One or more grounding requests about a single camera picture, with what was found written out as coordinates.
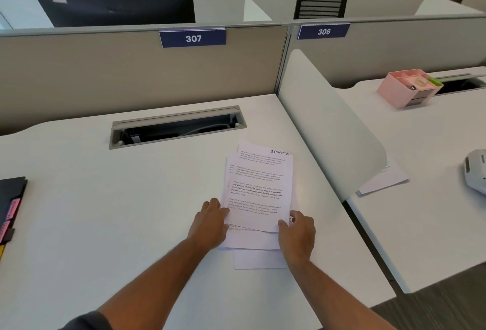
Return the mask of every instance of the person's left hand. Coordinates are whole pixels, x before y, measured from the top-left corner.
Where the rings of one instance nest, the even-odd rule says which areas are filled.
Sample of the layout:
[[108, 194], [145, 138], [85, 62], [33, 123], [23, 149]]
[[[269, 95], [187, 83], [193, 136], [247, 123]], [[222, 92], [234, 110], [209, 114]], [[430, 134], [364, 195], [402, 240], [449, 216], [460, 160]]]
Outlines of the person's left hand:
[[225, 217], [228, 213], [229, 209], [222, 209], [217, 198], [204, 202], [201, 211], [194, 217], [187, 239], [193, 241], [205, 253], [216, 248], [226, 239], [229, 225], [225, 224]]

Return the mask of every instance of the forearm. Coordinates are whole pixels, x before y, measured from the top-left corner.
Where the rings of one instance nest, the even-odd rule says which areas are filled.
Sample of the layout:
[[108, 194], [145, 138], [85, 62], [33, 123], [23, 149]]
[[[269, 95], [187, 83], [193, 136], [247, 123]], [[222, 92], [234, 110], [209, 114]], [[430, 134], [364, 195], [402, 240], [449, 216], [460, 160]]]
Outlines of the forearm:
[[310, 261], [289, 264], [289, 268], [326, 330], [395, 329]]
[[98, 310], [113, 330], [160, 330], [205, 250], [186, 239]]

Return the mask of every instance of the white electronic device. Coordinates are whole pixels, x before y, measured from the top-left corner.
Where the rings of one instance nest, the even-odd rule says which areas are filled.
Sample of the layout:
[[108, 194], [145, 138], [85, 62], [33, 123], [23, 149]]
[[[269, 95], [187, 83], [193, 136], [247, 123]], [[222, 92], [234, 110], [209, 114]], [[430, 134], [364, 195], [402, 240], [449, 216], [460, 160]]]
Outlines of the white electronic device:
[[465, 182], [486, 194], [486, 150], [474, 150], [464, 159]]

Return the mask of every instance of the blue number sign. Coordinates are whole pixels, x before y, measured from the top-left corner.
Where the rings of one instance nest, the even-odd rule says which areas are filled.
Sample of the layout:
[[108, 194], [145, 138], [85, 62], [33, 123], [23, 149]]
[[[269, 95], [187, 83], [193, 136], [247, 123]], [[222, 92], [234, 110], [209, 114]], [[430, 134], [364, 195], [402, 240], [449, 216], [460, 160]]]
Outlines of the blue number sign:
[[160, 31], [162, 47], [226, 45], [226, 29]]
[[337, 24], [309, 24], [300, 26], [298, 40], [309, 40], [315, 38], [346, 37], [349, 23]]

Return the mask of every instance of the desk surface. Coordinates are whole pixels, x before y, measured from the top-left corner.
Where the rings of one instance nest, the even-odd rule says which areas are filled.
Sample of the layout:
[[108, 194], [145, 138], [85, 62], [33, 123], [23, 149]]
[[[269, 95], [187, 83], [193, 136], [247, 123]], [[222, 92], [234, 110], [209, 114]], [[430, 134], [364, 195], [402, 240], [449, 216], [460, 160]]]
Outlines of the desk surface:
[[[485, 74], [486, 68], [433, 76]], [[434, 97], [396, 110], [382, 80], [337, 89], [410, 176], [410, 182], [348, 202], [406, 293], [486, 260], [486, 196], [465, 184], [462, 162], [486, 148], [486, 89]]]
[[[115, 120], [239, 105], [246, 129], [109, 150]], [[185, 238], [221, 195], [239, 139], [294, 154], [293, 208], [314, 217], [313, 261], [368, 306], [395, 296], [275, 95], [43, 123], [0, 137], [0, 178], [29, 183], [0, 261], [0, 328], [58, 328], [100, 306]], [[234, 270], [213, 250], [167, 329], [315, 330], [288, 270]]]

